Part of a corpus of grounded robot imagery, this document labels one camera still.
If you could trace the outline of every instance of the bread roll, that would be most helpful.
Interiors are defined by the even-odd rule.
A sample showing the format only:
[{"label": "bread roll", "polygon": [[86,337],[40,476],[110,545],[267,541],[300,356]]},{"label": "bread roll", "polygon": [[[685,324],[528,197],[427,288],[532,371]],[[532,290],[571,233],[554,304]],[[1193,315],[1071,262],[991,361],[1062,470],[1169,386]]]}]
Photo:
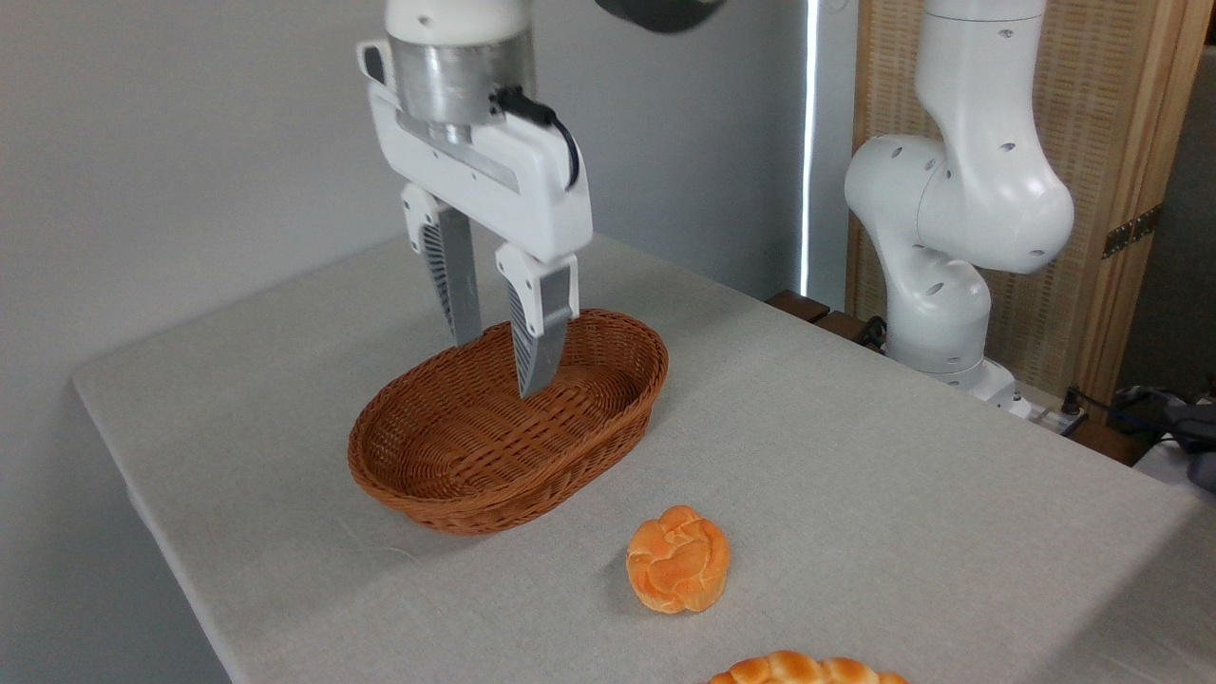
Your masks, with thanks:
[{"label": "bread roll", "polygon": [[794,651],[777,651],[734,663],[709,684],[908,684],[899,674],[877,673],[855,660],[822,663]]},{"label": "bread roll", "polygon": [[703,611],[726,589],[731,549],[711,521],[672,506],[637,528],[625,567],[646,607],[665,613]]}]

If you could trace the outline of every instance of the metal hinge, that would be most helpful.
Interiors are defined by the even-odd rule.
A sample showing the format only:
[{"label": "metal hinge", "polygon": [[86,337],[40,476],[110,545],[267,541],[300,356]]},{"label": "metal hinge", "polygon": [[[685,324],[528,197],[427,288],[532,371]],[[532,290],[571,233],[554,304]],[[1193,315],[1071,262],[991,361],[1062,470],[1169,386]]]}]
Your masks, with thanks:
[{"label": "metal hinge", "polygon": [[1153,207],[1143,214],[1133,218],[1124,225],[1107,234],[1107,246],[1102,250],[1102,258],[1109,259],[1122,252],[1131,245],[1144,240],[1156,231],[1158,219],[1161,217],[1161,204]]}]

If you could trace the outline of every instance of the wooden block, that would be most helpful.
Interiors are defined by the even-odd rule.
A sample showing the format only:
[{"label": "wooden block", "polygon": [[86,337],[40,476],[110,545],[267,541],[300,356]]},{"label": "wooden block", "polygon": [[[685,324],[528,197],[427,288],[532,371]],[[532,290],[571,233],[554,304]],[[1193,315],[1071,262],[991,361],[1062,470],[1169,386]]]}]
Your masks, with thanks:
[{"label": "wooden block", "polygon": [[815,299],[803,297],[792,290],[783,290],[777,295],[773,295],[769,299],[767,304],[770,307],[778,308],[792,316],[800,318],[806,323],[815,323],[828,315],[828,312],[832,310],[824,304],[821,304]]},{"label": "wooden block", "polygon": [[841,312],[832,312],[815,321],[815,325],[857,344],[866,338],[866,321]]},{"label": "wooden block", "polygon": [[1096,420],[1081,422],[1068,438],[1127,467],[1136,465],[1150,448],[1149,444],[1111,430]]}]

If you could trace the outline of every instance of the wicker basket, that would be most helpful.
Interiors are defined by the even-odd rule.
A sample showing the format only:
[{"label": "wicker basket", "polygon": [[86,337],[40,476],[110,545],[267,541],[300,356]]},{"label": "wicker basket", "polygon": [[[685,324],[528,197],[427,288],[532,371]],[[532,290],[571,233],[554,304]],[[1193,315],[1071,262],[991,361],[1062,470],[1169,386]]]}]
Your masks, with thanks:
[{"label": "wicker basket", "polygon": [[646,432],[668,375],[659,336],[624,314],[570,321],[553,382],[520,399],[510,324],[390,382],[350,432],[355,482],[420,525],[485,534],[552,510]]}]

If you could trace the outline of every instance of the basket rim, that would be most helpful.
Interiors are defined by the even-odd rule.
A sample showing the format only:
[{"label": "basket rim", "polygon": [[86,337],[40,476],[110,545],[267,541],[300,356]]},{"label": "basket rim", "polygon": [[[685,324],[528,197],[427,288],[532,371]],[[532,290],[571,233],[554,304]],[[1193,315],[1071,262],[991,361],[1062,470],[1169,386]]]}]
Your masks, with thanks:
[{"label": "basket rim", "polygon": [[[405,505],[426,505],[428,508],[446,508],[461,510],[471,504],[475,505],[475,509],[484,510],[488,506],[494,506],[499,504],[507,503],[518,498],[522,493],[530,492],[539,487],[544,487],[548,481],[553,478],[554,475],[568,470],[570,464],[576,462],[579,459],[584,458],[587,453],[592,452],[598,444],[612,438],[624,426],[637,420],[649,420],[649,415],[653,409],[653,404],[657,400],[663,385],[666,381],[669,370],[669,354],[666,344],[664,344],[663,338],[652,330],[648,325],[635,319],[624,313],[613,312],[608,309],[589,308],[582,309],[580,318],[601,318],[609,319],[614,323],[626,324],[630,327],[636,329],[640,332],[641,343],[642,340],[648,340],[651,349],[653,349],[657,358],[657,371],[649,377],[647,385],[638,393],[637,398],[624,410],[621,410],[615,416],[604,421],[599,430],[596,430],[591,434],[587,434],[570,445],[570,448],[564,449],[558,458],[546,461],[541,467],[537,467],[527,475],[505,482],[502,484],[496,484],[486,489],[479,489],[469,494],[462,494],[456,497],[441,497],[441,498],[426,498],[416,497],[412,494],[404,494],[398,489],[390,488],[376,478],[370,470],[365,466],[362,454],[362,443],[365,439],[365,433],[367,430],[375,425],[376,419],[390,403],[390,400],[405,392],[413,385],[410,380],[417,376],[424,375],[432,366],[438,365],[446,360],[449,357],[461,353],[463,347],[449,347],[443,352],[430,357],[426,361],[418,364],[417,366],[410,369],[405,374],[398,376],[392,382],[385,385],[376,397],[364,407],[360,411],[359,417],[355,420],[354,427],[350,431],[350,438],[348,442],[347,461],[349,467],[355,471],[360,477],[356,477],[356,482],[365,490],[368,490],[375,498],[381,499],[384,503],[398,503]],[[483,337],[490,335],[494,331],[499,331],[503,327],[510,326],[510,321],[502,321],[488,327],[483,332]]]}]

